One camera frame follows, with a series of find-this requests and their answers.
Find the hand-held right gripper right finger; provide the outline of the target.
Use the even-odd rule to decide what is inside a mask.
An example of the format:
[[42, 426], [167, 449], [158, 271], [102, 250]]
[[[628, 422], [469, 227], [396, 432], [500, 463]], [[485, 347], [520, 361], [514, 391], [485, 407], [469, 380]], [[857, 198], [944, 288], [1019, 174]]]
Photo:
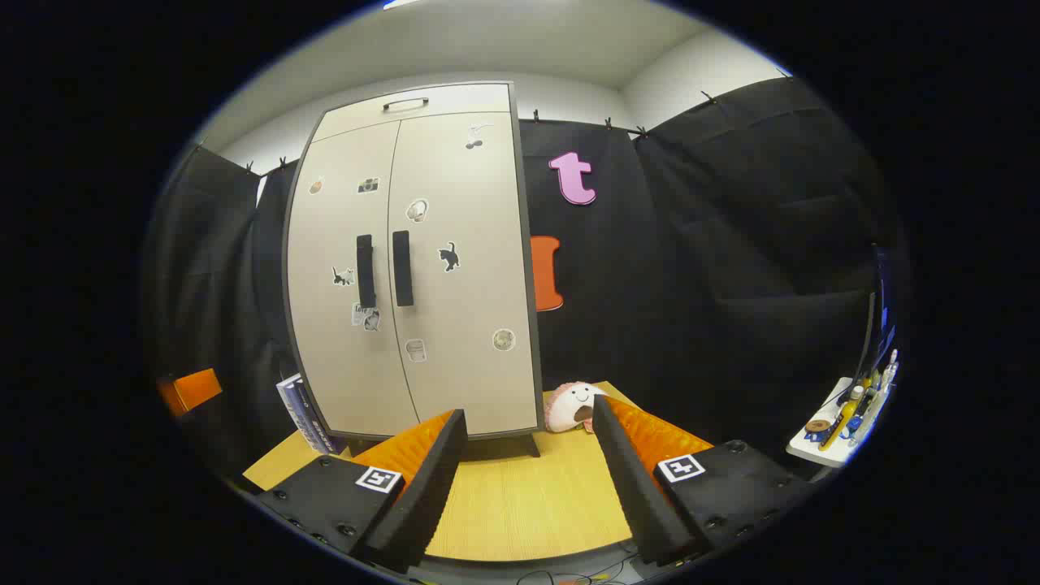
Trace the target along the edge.
[[817, 489], [747, 442], [709, 444], [610, 396], [593, 427], [638, 553], [659, 566], [739, 546]]

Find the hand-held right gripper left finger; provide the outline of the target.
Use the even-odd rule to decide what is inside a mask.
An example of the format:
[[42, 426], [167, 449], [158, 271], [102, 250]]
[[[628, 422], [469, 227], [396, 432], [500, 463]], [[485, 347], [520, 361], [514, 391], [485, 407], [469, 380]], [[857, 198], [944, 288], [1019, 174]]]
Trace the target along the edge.
[[467, 442], [450, 409], [359, 456], [319, 456], [258, 500], [320, 544], [405, 573], [426, 555]]

